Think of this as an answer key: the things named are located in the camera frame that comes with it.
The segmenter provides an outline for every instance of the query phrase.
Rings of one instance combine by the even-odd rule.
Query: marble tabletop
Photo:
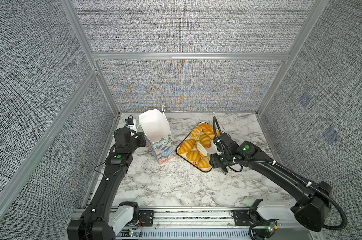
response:
[[[124,126],[124,119],[129,115],[138,121],[139,114],[123,113],[117,128]],[[201,121],[212,123],[213,116],[217,117],[221,129],[238,144],[250,141],[272,156],[255,114],[246,113],[166,113],[174,149],[196,124]],[[224,175],[219,169],[200,172],[176,154],[160,166],[148,147],[137,148],[113,206],[134,201],[140,207],[248,207],[260,197],[269,201],[290,198],[285,190],[256,171],[245,168],[242,172],[233,172],[229,169],[229,173]]]

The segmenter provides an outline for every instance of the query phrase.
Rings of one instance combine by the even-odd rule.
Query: croissant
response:
[[[210,137],[208,137],[207,135],[201,135],[200,141],[205,147],[210,147]]]
[[[209,164],[209,158],[208,157],[203,157],[197,164],[197,167],[199,168],[208,168],[211,167]]]
[[[214,132],[213,132],[213,131],[203,129],[203,132],[204,132],[206,135],[208,135],[208,137],[210,137],[210,139],[213,140],[213,138],[214,138]],[[216,129],[216,133],[217,133],[217,136],[220,136],[220,135],[221,135],[221,134],[220,134],[220,131],[218,131],[217,129]]]
[[[193,131],[190,133],[190,138],[191,139],[197,139],[198,135],[200,135],[201,131],[202,131],[202,127],[196,126]]]
[[[194,139],[188,139],[181,143],[180,148],[178,149],[179,154],[183,154],[193,149],[196,141]]]
[[[202,146],[204,146],[200,141],[196,140],[196,151],[200,154],[200,156],[205,156],[203,155],[200,151],[198,151],[198,148],[197,148],[197,144],[200,143]]]
[[[202,127],[202,129],[205,129],[205,130],[213,131],[213,126],[210,124],[207,124],[206,122],[203,122],[200,125],[200,127]]]
[[[192,161],[193,163],[197,163],[201,160],[200,154],[197,151],[190,151],[186,154],[186,157],[189,159],[189,161]]]

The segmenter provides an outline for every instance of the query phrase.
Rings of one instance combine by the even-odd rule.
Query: tray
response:
[[[200,125],[203,124],[203,123],[204,123],[204,122],[200,122],[200,123],[198,123],[196,126],[200,126]],[[192,130],[189,132],[189,134],[183,139],[183,141],[181,141],[180,144],[176,147],[176,154],[177,154],[178,156],[182,157],[185,161],[187,161],[188,163],[190,163],[191,165],[193,165],[193,166],[194,166],[195,168],[197,168],[198,170],[200,170],[200,171],[202,171],[202,172],[210,172],[210,170],[212,170],[212,167],[199,168],[199,167],[197,167],[196,165],[194,165],[192,161],[189,161],[189,160],[188,160],[188,158],[186,157],[186,154],[187,154],[187,153],[183,153],[183,154],[179,154],[179,153],[178,153],[178,149],[179,149],[181,143],[183,143],[183,142],[184,142],[185,140],[187,140],[187,139],[191,139],[191,138],[189,137],[189,135],[190,135],[190,133],[193,131],[193,129],[192,129]],[[213,143],[212,139],[210,140],[210,143],[211,143],[211,147],[206,148],[206,150],[207,150],[207,157],[208,157],[208,158],[210,158],[210,155],[211,155],[211,154],[217,153],[216,150],[215,150],[215,148],[213,147],[213,144],[214,144],[214,143]]]

